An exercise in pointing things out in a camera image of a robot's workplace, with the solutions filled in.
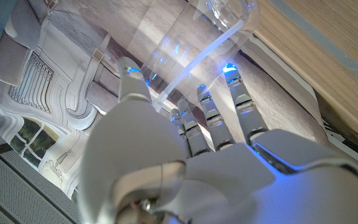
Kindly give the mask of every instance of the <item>robot finger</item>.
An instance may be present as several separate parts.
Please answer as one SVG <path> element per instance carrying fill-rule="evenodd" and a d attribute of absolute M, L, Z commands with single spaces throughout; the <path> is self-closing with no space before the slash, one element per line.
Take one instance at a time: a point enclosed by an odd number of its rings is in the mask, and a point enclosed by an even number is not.
<path fill-rule="evenodd" d="M 204 152 L 212 152 L 206 142 L 203 133 L 201 132 L 195 117 L 190 113 L 190 107 L 185 100 L 180 100 L 178 103 L 181 120 L 185 127 L 187 141 L 190 146 L 190 151 L 193 156 L 200 155 Z"/>
<path fill-rule="evenodd" d="M 171 110 L 171 122 L 175 125 L 175 127 L 178 130 L 178 134 L 183 139 L 183 144 L 185 145 L 186 148 L 187 158 L 191 158 L 192 155 L 191 155 L 189 143 L 187 141 L 185 126 L 181 122 L 180 113 L 178 109 Z"/>
<path fill-rule="evenodd" d="M 233 137 L 205 85 L 200 85 L 197 88 L 197 95 L 205 115 L 215 151 L 225 149 L 234 144 Z"/>
<path fill-rule="evenodd" d="M 251 145 L 251 140 L 266 132 L 267 126 L 255 103 L 252 101 L 237 67 L 234 64 L 227 63 L 223 72 L 234 105 L 236 106 L 242 132 L 247 144 Z"/>

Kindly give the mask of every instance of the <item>wood grain surface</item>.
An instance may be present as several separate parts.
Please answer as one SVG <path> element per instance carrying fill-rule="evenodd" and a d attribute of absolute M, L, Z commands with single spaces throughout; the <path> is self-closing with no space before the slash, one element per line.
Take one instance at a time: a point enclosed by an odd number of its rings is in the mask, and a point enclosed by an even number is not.
<path fill-rule="evenodd" d="M 358 134 L 358 79 L 322 46 L 276 9 L 260 0 L 256 36 L 298 72 Z"/>
<path fill-rule="evenodd" d="M 111 34 L 111 37 L 130 54 L 145 62 L 153 49 L 175 22 L 185 1 L 155 0 L 150 4 L 139 3 L 136 6 L 124 4 L 124 0 L 81 0 L 89 7 L 83 14 L 87 21 L 98 24 Z M 107 10 L 98 11 L 98 7 L 120 7 L 120 16 L 114 16 Z M 129 13 L 133 8 L 141 14 Z M 126 24 L 138 24 L 136 32 L 128 32 Z M 269 75 L 248 62 L 244 57 L 236 55 L 234 62 L 239 67 L 241 76 L 260 108 L 269 128 L 280 128 L 299 134 L 305 138 L 328 145 L 325 132 L 318 122 L 305 111 L 288 93 Z M 234 105 L 223 77 L 220 77 L 210 89 L 211 95 L 236 141 L 244 141 L 238 123 Z"/>
<path fill-rule="evenodd" d="M 358 1 L 285 1 L 358 63 Z"/>

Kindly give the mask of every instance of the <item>robotic hand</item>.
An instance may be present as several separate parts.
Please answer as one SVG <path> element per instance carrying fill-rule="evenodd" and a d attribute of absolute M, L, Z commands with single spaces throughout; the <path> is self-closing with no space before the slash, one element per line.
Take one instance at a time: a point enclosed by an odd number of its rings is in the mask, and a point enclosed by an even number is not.
<path fill-rule="evenodd" d="M 212 150 L 187 102 L 172 122 L 150 104 L 139 67 L 119 61 L 119 104 L 94 128 L 80 170 L 85 223 L 358 223 L 358 166 L 268 130 L 234 65 L 226 66 L 246 144 L 234 142 L 197 89 Z"/>

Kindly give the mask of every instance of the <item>transparent glass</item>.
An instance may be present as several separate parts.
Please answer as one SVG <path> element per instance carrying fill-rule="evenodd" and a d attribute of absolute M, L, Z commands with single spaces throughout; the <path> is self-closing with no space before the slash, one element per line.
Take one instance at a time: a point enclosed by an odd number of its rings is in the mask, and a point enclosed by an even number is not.
<path fill-rule="evenodd" d="M 190 1 L 141 68 L 155 109 L 186 100 L 193 110 L 197 88 L 211 87 L 258 21 L 257 0 Z"/>

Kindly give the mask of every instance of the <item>window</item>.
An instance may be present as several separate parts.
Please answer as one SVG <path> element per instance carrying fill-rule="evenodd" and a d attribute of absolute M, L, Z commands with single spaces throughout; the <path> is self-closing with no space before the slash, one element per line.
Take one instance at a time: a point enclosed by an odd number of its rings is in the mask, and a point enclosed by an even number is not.
<path fill-rule="evenodd" d="M 10 145 L 28 163 L 38 167 L 47 150 L 59 139 L 59 135 L 37 120 L 23 119 L 23 127 L 12 138 Z"/>

